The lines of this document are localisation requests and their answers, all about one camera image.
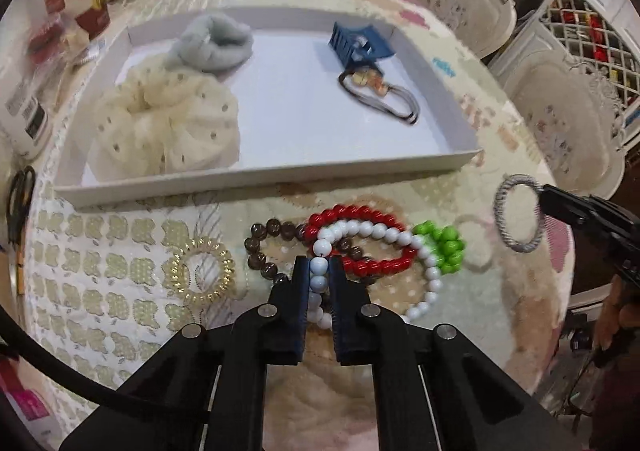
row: scissors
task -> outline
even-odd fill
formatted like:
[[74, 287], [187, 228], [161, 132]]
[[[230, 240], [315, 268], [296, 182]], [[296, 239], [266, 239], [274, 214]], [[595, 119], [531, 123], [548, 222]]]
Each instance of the scissors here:
[[8, 251], [11, 288], [18, 311], [20, 310], [19, 302], [17, 301], [18, 296], [24, 294], [24, 278], [22, 275], [24, 255], [22, 254], [21, 246], [24, 244], [24, 226], [29, 216], [35, 184], [36, 172], [31, 166], [18, 171], [11, 182], [9, 199], [6, 203], [9, 244], [14, 248], [13, 251]]

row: brown beaded bracelet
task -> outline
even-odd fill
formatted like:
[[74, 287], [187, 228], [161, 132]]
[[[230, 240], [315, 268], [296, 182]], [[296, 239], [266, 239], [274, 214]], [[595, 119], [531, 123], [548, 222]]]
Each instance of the brown beaded bracelet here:
[[[251, 226], [251, 237], [244, 240], [244, 248], [249, 253], [247, 265], [254, 271], [260, 271], [260, 275], [268, 280], [280, 280], [283, 277], [288, 279], [284, 273], [278, 273], [278, 266], [267, 261], [264, 253], [260, 252], [260, 242], [267, 236], [282, 237], [285, 241], [297, 238], [298, 241], [305, 241], [305, 225], [295, 225], [293, 222], [280, 222], [277, 218], [267, 220], [267, 225], [255, 223]], [[333, 255], [347, 254], [353, 261], [364, 258], [364, 251], [361, 247], [353, 245], [351, 238], [343, 238], [335, 246]]]
[[293, 222], [280, 222], [277, 218], [271, 218], [267, 221], [267, 225], [255, 223], [251, 226], [251, 237], [244, 241], [244, 248], [249, 253], [247, 265], [254, 271], [260, 271], [260, 275], [264, 279], [271, 281], [288, 280], [286, 274], [278, 272], [278, 266], [275, 263], [267, 261], [264, 253], [260, 252], [260, 242], [268, 235], [272, 237], [281, 236], [285, 241], [291, 241], [293, 238], [304, 240], [304, 225], [296, 226]]

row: tablecloth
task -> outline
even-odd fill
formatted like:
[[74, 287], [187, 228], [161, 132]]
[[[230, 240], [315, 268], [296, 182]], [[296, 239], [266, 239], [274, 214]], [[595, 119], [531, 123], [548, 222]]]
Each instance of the tablecloth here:
[[[218, 5], [295, 6], [350, 12], [386, 20], [418, 47], [455, 95], [475, 129], [482, 152], [459, 171], [279, 184], [152, 198], [77, 211], [56, 197], [51, 179], [83, 83], [60, 113], [38, 175], [26, 235], [28, 332], [65, 363], [102, 384], [122, 384], [177, 330], [190, 322], [217, 326], [266, 300], [269, 282], [246, 265], [243, 240], [254, 222], [271, 217], [303, 221], [335, 203], [369, 205], [408, 224], [431, 219], [454, 224], [468, 241], [460, 272], [444, 278], [439, 301], [415, 323], [457, 326], [525, 389], [531, 391], [548, 363], [568, 302], [574, 264], [568, 228], [547, 219], [541, 247], [516, 254], [499, 240], [492, 199], [503, 177], [552, 177], [533, 137], [487, 69], [453, 34], [413, 0], [140, 0], [114, 27], [173, 12]], [[83, 80], [94, 69], [82, 73]], [[535, 200], [517, 190], [507, 206], [508, 226], [527, 237]], [[172, 247], [206, 234], [231, 250], [238, 271], [231, 297], [205, 311], [185, 307], [167, 282]], [[373, 257], [393, 249], [361, 244]], [[264, 244], [285, 271], [303, 248], [275, 238]], [[203, 259], [192, 288], [207, 287], [218, 269]], [[418, 265], [370, 287], [373, 301], [403, 313], [420, 301], [426, 282]], [[372, 449], [375, 414], [366, 368], [333, 362], [328, 333], [310, 328], [305, 363], [271, 368], [265, 449]], [[52, 384], [64, 433], [95, 407]]]

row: shelf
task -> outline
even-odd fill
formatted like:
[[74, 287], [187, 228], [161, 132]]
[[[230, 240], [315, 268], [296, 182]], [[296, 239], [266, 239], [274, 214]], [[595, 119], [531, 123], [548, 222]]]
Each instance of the shelf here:
[[640, 64], [602, 15], [586, 0], [553, 0], [540, 22], [572, 56], [589, 62], [613, 83], [629, 124], [640, 118]]

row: blue claw clip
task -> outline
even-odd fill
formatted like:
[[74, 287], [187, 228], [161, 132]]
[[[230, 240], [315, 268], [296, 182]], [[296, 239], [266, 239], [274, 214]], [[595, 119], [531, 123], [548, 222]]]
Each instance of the blue claw clip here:
[[365, 66], [380, 72], [376, 61], [395, 54], [372, 25], [364, 28], [346, 28], [335, 22], [334, 33], [329, 44], [335, 50], [345, 70]]

